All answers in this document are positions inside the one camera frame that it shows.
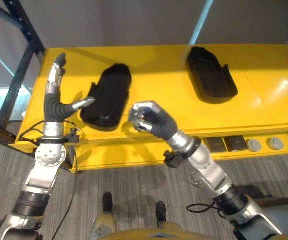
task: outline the metal shelving rack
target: metal shelving rack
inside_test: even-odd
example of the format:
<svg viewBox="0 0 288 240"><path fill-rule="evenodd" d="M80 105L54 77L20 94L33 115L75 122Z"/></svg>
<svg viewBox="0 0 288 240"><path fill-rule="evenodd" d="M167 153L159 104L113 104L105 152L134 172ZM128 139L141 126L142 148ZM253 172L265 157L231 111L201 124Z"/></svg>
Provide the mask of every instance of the metal shelving rack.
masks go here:
<svg viewBox="0 0 288 240"><path fill-rule="evenodd" d="M45 48L20 1L3 0L3 2L9 12L0 7L0 17L13 26L19 28L28 43L0 110L0 144L10 148L9 144L15 143L17 136L7 131L7 125L18 97L19 90L31 63L33 54L36 54L41 63L44 58Z"/></svg>

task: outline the gray carpet floor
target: gray carpet floor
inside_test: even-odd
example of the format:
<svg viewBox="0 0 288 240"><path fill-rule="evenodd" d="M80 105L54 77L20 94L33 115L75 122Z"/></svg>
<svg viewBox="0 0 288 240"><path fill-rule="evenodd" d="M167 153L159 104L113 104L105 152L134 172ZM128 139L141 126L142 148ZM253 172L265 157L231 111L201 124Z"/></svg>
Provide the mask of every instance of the gray carpet floor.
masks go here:
<svg viewBox="0 0 288 240"><path fill-rule="evenodd" d="M19 123L9 125L16 133ZM288 156L251 158L218 162L234 183L254 189L264 196L288 197ZM33 167L33 158L0 145L0 219L12 209L21 184ZM74 175L60 171L40 232L51 239L70 202ZM211 203L203 192L185 182L181 170L166 166L113 168L86 171L78 175L78 187L71 212L57 239L86 240L94 218L101 213L101 198L111 192L118 230L155 228L155 204L162 200L167 218L185 230L235 239L231 225L210 210L202 214L186 211L193 203Z"/></svg>

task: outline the gray button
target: gray button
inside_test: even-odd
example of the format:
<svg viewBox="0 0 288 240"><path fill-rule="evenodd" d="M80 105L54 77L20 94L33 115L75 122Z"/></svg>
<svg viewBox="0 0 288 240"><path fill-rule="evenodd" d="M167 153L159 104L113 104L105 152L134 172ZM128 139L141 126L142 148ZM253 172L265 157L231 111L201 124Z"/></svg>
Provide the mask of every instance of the gray button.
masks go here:
<svg viewBox="0 0 288 240"><path fill-rule="evenodd" d="M284 148L283 142L277 137L270 138L268 140L268 145L273 150L281 150L282 148Z"/></svg>
<svg viewBox="0 0 288 240"><path fill-rule="evenodd" d="M251 152L258 152L258 151L261 151L262 149L261 143L255 139L248 140L247 147Z"/></svg>

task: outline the black robotic glove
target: black robotic glove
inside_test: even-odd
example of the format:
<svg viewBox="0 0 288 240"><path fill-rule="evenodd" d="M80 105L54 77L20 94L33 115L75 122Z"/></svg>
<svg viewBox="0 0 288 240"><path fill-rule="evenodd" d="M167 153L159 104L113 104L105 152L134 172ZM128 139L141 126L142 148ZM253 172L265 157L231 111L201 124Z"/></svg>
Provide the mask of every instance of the black robotic glove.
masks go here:
<svg viewBox="0 0 288 240"><path fill-rule="evenodd" d="M76 101L72 104L61 103L61 82L65 74L63 68L66 64L66 55L62 53L57 57L52 65L48 82L46 85L46 93L44 99L44 120L45 122L62 123L65 119L72 116L75 112L82 108L86 108L95 102L94 97L87 97L83 100Z"/></svg>
<svg viewBox="0 0 288 240"><path fill-rule="evenodd" d="M165 141L178 131L175 120L154 101L135 103L130 109L128 121L137 131L146 131Z"/></svg>

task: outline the black box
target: black box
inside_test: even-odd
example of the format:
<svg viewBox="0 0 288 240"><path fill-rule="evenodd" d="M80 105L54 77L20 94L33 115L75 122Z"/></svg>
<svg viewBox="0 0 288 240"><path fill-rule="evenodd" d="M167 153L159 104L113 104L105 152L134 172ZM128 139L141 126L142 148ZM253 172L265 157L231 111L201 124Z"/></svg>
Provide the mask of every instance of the black box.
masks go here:
<svg viewBox="0 0 288 240"><path fill-rule="evenodd" d="M210 137L205 140L211 153L224 153L227 152L224 141L221 137Z"/></svg>
<svg viewBox="0 0 288 240"><path fill-rule="evenodd" d="M229 152L237 152L248 149L243 136L227 136L224 137L224 141Z"/></svg>

